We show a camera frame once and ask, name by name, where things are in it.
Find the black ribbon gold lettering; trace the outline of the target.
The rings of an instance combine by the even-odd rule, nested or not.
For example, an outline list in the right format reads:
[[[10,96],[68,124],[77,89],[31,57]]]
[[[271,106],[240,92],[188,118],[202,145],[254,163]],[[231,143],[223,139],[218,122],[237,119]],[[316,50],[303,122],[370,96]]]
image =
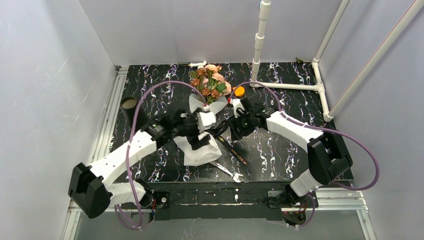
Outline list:
[[[207,132],[210,133],[216,140],[218,140],[239,162],[244,165],[249,163],[234,149],[234,147],[222,137],[222,134],[229,128],[229,123],[227,120],[223,120],[217,127],[208,129]]]

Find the pink orange flower bunch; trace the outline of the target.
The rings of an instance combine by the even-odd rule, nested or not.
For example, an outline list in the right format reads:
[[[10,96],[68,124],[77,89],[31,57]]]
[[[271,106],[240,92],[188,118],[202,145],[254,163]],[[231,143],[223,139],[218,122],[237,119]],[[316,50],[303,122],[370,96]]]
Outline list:
[[[197,70],[189,72],[190,84],[205,97],[208,104],[216,102],[220,97],[232,92],[231,84],[221,74],[222,67],[215,64],[207,64]]]

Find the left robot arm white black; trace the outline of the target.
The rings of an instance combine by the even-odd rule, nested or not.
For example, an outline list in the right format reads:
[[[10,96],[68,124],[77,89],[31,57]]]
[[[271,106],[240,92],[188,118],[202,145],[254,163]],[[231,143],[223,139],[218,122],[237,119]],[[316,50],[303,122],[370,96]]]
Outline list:
[[[192,150],[200,149],[210,137],[199,135],[215,123],[214,113],[206,107],[193,113],[178,109],[152,117],[137,128],[131,140],[105,157],[88,165],[77,164],[72,170],[68,195],[90,219],[113,205],[139,204],[149,191],[148,185],[137,180],[116,183],[116,179],[176,137],[185,137]]]

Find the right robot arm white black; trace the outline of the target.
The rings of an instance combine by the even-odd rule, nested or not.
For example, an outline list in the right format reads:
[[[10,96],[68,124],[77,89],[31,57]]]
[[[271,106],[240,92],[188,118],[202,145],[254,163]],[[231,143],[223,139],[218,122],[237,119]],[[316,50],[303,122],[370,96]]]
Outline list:
[[[228,119],[231,139],[239,141],[256,128],[283,136],[307,153],[308,168],[287,184],[284,190],[267,197],[270,208],[284,208],[302,203],[305,196],[329,185],[353,166],[347,146],[329,129],[316,130],[284,112],[248,99],[232,99],[233,116]]]

